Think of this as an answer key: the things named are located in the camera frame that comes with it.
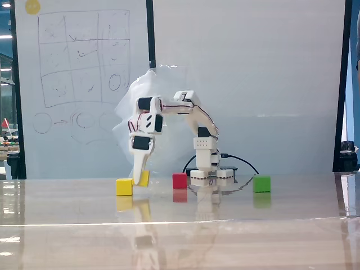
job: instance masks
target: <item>glossy table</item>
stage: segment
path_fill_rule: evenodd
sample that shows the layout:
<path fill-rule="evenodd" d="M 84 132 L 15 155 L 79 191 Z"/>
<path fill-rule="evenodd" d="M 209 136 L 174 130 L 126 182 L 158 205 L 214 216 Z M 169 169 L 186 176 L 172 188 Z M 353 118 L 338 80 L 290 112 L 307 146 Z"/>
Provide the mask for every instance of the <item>glossy table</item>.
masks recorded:
<path fill-rule="evenodd" d="M 236 182 L 0 181 L 0 269 L 360 269 L 360 176 Z"/>

